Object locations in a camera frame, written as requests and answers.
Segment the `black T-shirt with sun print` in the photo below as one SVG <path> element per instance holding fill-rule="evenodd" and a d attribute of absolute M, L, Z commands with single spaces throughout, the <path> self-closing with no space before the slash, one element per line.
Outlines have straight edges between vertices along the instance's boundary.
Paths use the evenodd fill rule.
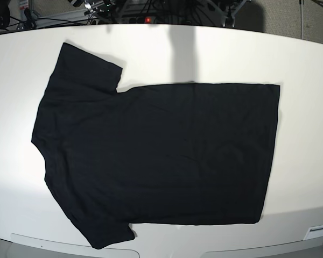
<path fill-rule="evenodd" d="M 63 44 L 32 143 L 45 182 L 95 249 L 131 224 L 259 222 L 280 87 L 176 83 L 116 90 L 122 68 Z"/>

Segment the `black power strip red switch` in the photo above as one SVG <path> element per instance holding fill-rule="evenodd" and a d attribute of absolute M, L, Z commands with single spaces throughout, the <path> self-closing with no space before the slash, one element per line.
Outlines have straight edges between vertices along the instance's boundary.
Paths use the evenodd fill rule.
<path fill-rule="evenodd" d="M 89 25 L 101 24 L 153 24 L 155 17 L 123 17 L 123 18 L 96 18 L 91 17 Z"/>

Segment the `thin metal pole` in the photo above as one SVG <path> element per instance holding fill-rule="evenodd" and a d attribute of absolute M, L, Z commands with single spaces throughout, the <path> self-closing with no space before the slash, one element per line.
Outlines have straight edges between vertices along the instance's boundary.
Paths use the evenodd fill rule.
<path fill-rule="evenodd" d="M 299 0 L 300 5 L 300 38 L 304 39 L 304 0 Z"/>

